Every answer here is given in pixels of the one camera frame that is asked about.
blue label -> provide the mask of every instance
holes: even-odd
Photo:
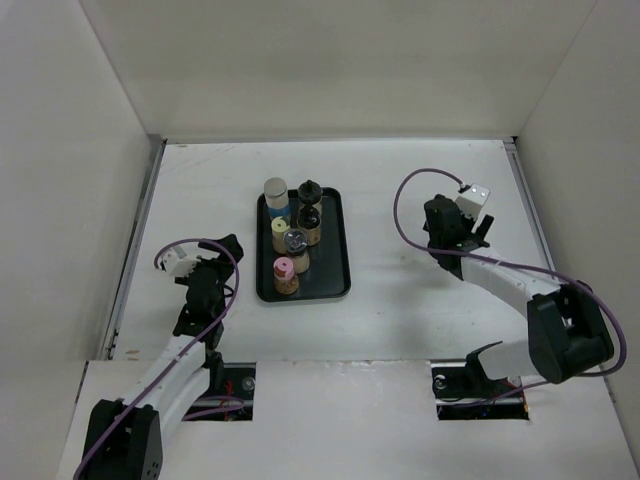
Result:
[[[276,218],[276,217],[288,218],[291,216],[291,208],[289,207],[289,204],[287,204],[287,206],[284,208],[271,208],[269,205],[267,205],[267,209],[269,210],[269,216],[271,218]]]

white wall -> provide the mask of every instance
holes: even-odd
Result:
[[[611,386],[638,465],[638,0],[598,2],[517,145],[557,266],[589,282],[625,327],[629,361]]]
[[[0,2],[0,476],[55,476],[149,154],[77,0]]]
[[[516,135],[595,0],[81,0],[147,131]]]

pink lid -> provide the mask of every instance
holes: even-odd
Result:
[[[293,262],[287,257],[277,258],[273,262],[273,273],[282,280],[291,280],[293,278]]]

glass jar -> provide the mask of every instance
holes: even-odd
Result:
[[[273,280],[276,291],[282,295],[292,295],[300,287],[293,261],[287,257],[279,257],[273,262]]]
[[[305,205],[298,214],[298,226],[307,234],[307,245],[313,247],[320,242],[320,212],[311,206]]]
[[[264,182],[264,198],[267,202],[267,210],[269,210],[271,220],[282,217],[287,223],[291,223],[289,192],[284,180],[274,177]]]
[[[284,249],[287,257],[293,262],[296,273],[304,273],[309,270],[311,260],[307,252],[307,234],[298,228],[292,228],[284,234]]]
[[[312,205],[322,215],[322,187],[312,180],[307,180],[298,187],[299,210],[305,205]]]
[[[284,255],[287,251],[284,248],[284,234],[291,227],[283,217],[276,217],[271,222],[271,238],[273,240],[273,249],[280,255]]]

spice jar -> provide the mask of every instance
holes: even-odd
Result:
[[[317,245],[320,241],[320,212],[311,205],[305,205],[298,214],[298,226],[307,234],[307,245]]]
[[[288,232],[290,228],[287,221],[282,217],[276,217],[271,222],[273,249],[280,255],[287,253],[284,248],[284,234]]]
[[[300,208],[305,205],[312,205],[322,215],[322,187],[312,180],[307,180],[298,187],[298,198],[300,199]]]
[[[264,182],[264,198],[271,220],[277,217],[291,222],[291,208],[289,207],[289,192],[287,184],[281,178],[270,178]]]
[[[300,286],[293,261],[287,257],[279,257],[273,262],[273,279],[276,290],[283,295],[295,293]]]
[[[293,262],[296,273],[309,270],[309,252],[307,252],[307,234],[297,228],[292,228],[284,234],[284,248],[287,257]]]

